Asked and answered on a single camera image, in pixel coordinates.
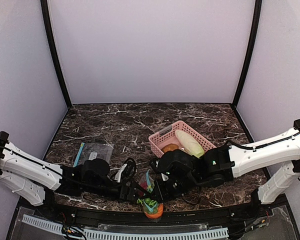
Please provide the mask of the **green grape bunch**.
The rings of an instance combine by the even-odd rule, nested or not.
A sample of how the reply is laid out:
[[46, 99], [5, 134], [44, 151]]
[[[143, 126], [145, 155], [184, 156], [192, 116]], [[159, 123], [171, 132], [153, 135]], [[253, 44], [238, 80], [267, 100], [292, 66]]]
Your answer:
[[152, 213], [154, 208], [159, 205], [157, 201], [151, 200], [151, 198], [149, 198], [149, 197], [144, 198], [144, 199], [139, 199], [138, 202], [141, 203], [142, 206], [145, 207], [146, 210], [149, 210], [150, 213]]

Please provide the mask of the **clear zip bag blue zipper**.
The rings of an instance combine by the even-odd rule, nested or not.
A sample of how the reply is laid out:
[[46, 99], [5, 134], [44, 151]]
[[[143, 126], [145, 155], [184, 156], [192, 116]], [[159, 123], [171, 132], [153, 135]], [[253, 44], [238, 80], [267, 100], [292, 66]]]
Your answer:
[[150, 176], [150, 170], [141, 177], [138, 184], [146, 192], [138, 191], [139, 199], [137, 203], [142, 206], [143, 213], [151, 222], [158, 223], [164, 212], [164, 204], [158, 203], [150, 196], [155, 187], [155, 182]]

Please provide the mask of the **orange persimmon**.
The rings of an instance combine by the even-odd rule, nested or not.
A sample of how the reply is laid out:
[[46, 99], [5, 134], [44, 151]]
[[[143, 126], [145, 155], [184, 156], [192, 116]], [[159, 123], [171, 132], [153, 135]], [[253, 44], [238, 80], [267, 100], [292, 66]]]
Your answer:
[[144, 210], [144, 214], [150, 219], [150, 220], [158, 220], [162, 217], [164, 212], [164, 204], [160, 203], [158, 206], [154, 208], [152, 212], [149, 212], [149, 210]]

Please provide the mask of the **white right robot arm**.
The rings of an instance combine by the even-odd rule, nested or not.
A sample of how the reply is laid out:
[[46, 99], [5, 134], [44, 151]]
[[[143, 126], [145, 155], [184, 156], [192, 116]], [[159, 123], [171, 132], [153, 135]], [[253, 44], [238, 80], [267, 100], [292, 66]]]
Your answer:
[[194, 187], [218, 187], [242, 175], [275, 164], [283, 166], [251, 198], [260, 205], [275, 201], [293, 181], [300, 177], [300, 119], [277, 136], [240, 145], [231, 140], [197, 157], [183, 150], [168, 151], [154, 167], [167, 180], [156, 180], [150, 197], [165, 203]]

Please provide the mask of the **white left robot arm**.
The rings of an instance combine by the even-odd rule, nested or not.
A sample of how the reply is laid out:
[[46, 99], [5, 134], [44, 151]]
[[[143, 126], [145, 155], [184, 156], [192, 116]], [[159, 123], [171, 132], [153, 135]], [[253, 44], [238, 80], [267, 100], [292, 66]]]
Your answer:
[[107, 161], [94, 158], [75, 167], [46, 162], [9, 141], [0, 131], [0, 182], [33, 206], [48, 204], [54, 193], [79, 197], [91, 193], [107, 199], [135, 203], [149, 192], [133, 180], [136, 162], [128, 158], [110, 177]]

